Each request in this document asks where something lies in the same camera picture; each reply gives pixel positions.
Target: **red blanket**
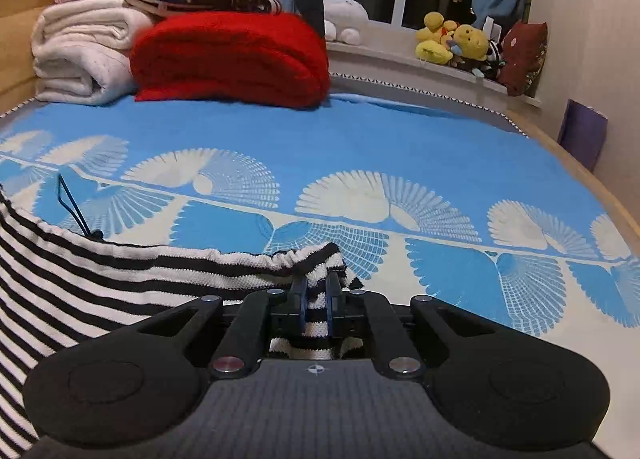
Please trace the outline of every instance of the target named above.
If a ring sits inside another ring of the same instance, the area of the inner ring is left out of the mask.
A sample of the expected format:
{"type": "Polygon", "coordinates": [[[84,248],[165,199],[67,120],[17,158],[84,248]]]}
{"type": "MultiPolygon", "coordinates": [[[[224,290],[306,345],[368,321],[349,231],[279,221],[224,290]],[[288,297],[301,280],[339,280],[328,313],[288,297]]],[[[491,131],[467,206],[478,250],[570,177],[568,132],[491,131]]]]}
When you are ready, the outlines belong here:
{"type": "Polygon", "coordinates": [[[138,38],[130,62],[137,101],[227,98],[303,108],[329,90],[324,40],[289,13],[174,16],[138,38]]]}

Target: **bed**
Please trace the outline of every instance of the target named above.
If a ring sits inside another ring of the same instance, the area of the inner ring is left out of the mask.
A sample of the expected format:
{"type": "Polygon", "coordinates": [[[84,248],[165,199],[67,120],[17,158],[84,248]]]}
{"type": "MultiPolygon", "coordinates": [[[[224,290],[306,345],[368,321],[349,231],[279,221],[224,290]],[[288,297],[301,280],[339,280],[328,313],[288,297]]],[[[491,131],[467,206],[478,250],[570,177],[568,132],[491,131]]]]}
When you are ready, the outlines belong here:
{"type": "MultiPolygon", "coordinates": [[[[334,242],[392,303],[428,293],[588,357],[612,391],[596,444],[637,459],[640,228],[526,118],[352,74],[332,74],[317,110],[43,104],[29,42],[51,1],[0,0],[0,182],[15,207],[80,232],[60,174],[116,243],[271,254],[334,242]]],[[[2,336],[0,353],[18,355],[2,336]]],[[[9,422],[23,381],[0,369],[0,455],[28,446],[9,422]]]]}

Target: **stuffed animal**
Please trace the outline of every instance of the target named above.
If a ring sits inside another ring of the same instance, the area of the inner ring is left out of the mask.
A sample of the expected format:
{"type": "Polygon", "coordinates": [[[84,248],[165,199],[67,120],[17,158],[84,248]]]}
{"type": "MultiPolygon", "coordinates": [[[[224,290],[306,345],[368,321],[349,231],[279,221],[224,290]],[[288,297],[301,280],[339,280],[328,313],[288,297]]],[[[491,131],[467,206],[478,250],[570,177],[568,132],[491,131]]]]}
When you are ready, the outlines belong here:
{"type": "Polygon", "coordinates": [[[415,48],[415,57],[432,64],[446,65],[453,58],[453,53],[434,40],[425,40],[415,48]]]}
{"type": "Polygon", "coordinates": [[[452,67],[473,73],[478,78],[484,78],[482,68],[486,65],[489,39],[482,31],[470,25],[461,25],[444,41],[456,55],[451,61],[452,67]]]}
{"type": "Polygon", "coordinates": [[[420,42],[433,40],[434,42],[441,43],[440,40],[444,35],[450,31],[454,31],[458,27],[458,24],[453,20],[445,21],[444,17],[437,11],[432,11],[425,15],[424,25],[425,27],[415,34],[415,37],[420,42]]]}
{"type": "Polygon", "coordinates": [[[362,44],[369,15],[355,0],[324,0],[324,39],[327,42],[362,44]]]}

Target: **purple folder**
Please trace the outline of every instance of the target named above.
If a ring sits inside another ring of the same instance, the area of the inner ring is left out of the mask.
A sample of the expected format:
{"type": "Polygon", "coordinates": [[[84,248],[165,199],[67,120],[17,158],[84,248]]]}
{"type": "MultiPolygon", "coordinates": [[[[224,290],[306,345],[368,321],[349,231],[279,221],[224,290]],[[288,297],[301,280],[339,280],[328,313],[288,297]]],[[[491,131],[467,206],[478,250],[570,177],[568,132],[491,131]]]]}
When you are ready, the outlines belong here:
{"type": "Polygon", "coordinates": [[[607,137],[608,121],[606,116],[590,106],[569,100],[558,144],[593,172],[607,137]]]}

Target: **bed sheet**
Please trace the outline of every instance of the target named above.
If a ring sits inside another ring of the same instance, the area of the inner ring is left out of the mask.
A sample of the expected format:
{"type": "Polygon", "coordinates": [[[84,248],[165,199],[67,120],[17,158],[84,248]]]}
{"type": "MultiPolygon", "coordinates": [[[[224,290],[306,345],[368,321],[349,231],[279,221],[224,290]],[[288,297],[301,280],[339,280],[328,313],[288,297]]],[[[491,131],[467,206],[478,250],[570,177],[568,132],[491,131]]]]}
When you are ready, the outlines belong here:
{"type": "Polygon", "coordinates": [[[0,133],[0,182],[79,232],[56,198],[60,172],[91,229],[121,243],[334,241],[393,303],[428,293],[587,356],[612,390],[596,443],[637,459],[640,261],[600,204],[526,136],[365,101],[50,104],[0,133]]]}

